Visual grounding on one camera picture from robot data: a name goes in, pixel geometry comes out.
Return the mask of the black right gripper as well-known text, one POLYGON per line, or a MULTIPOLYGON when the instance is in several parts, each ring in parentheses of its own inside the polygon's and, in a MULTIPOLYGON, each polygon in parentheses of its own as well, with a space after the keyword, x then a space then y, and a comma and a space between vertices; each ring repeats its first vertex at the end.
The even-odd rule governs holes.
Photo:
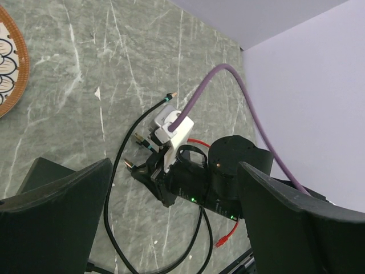
POLYGON ((131 168, 131 176, 167 208, 174 205, 177 197, 204 206, 210 189, 207 155, 196 146, 182 145, 175 163, 166 172, 166 153, 166 148, 154 152, 145 163, 131 168))

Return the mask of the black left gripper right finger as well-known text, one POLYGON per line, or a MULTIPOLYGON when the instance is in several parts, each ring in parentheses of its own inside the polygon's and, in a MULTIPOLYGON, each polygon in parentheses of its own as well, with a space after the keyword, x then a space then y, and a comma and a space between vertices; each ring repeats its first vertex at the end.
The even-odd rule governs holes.
POLYGON ((248 163, 238 189, 258 273, 364 273, 364 213, 289 187, 248 163))

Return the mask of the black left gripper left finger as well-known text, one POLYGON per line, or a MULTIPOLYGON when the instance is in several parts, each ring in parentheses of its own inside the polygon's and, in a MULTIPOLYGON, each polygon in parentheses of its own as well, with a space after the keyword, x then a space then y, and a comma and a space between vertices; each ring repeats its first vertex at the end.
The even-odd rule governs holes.
POLYGON ((1 200, 2 273, 84 273, 113 165, 73 174, 1 200))

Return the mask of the black network switch box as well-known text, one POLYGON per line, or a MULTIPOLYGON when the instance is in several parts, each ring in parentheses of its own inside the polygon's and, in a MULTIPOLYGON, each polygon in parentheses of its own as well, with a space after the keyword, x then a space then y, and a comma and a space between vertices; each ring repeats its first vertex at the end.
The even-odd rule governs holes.
POLYGON ((36 158, 24 178, 17 195, 62 179, 74 172, 74 170, 48 159, 42 157, 36 158))

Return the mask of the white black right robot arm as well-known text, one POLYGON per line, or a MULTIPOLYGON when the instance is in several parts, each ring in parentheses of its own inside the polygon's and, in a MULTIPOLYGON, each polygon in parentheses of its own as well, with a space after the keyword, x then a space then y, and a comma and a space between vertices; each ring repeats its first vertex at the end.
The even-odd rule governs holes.
POLYGON ((271 152, 256 147, 239 135, 216 140, 204 153, 194 146, 195 140, 182 145, 169 170, 164 170, 167 148, 154 152, 147 161, 131 167, 131 175, 143 183, 166 207, 177 197, 196 203, 232 220, 254 216, 284 217, 282 208, 271 197, 259 199, 256 193, 246 193, 244 182, 253 182, 248 172, 238 173, 241 163, 270 174, 273 164, 271 152))

